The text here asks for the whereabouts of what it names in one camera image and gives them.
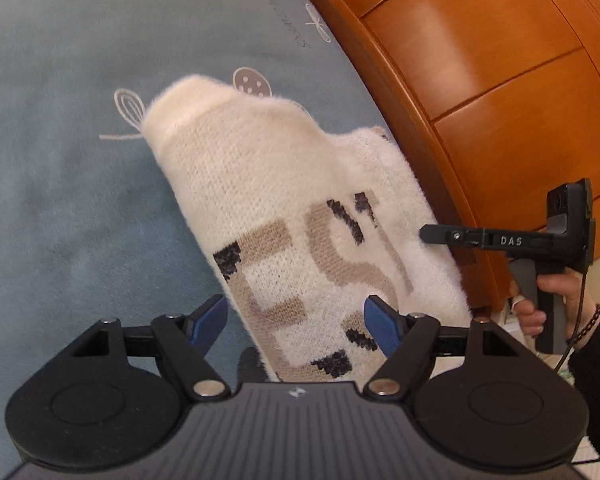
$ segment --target hand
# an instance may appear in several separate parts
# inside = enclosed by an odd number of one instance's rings
[[[560,294],[564,297],[564,304],[566,306],[566,330],[565,338],[568,339],[573,335],[573,329],[576,323],[576,316],[578,315],[578,304],[580,302],[580,286],[582,284],[582,275],[575,272],[574,270],[567,269],[563,274],[547,274],[544,276],[538,276],[538,287],[545,292],[551,292],[553,294]],[[511,282],[510,293],[512,296],[518,296],[520,294],[520,288],[515,282]],[[536,310],[536,307],[530,300],[522,300],[517,302],[513,306],[513,311],[520,322],[520,328],[522,333],[529,336],[537,336],[543,330],[543,324],[546,320],[546,315],[540,310]],[[586,324],[591,320],[596,311],[596,303],[591,299],[588,289],[585,290],[584,302],[582,303],[582,319],[580,321],[580,328],[582,330]],[[598,323],[584,336],[580,341],[576,343],[576,348],[582,348],[591,338],[591,335],[595,332]]]

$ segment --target sock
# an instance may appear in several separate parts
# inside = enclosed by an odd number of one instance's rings
[[[330,135],[293,102],[192,76],[142,134],[273,380],[364,384],[384,362],[371,294],[469,323],[448,249],[418,236],[435,222],[423,193],[377,129]]]

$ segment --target wooden furniture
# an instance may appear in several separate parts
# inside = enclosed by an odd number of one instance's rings
[[[546,192],[592,180],[600,256],[600,0],[311,0],[440,223],[539,229]],[[454,251],[498,309],[501,254]]]

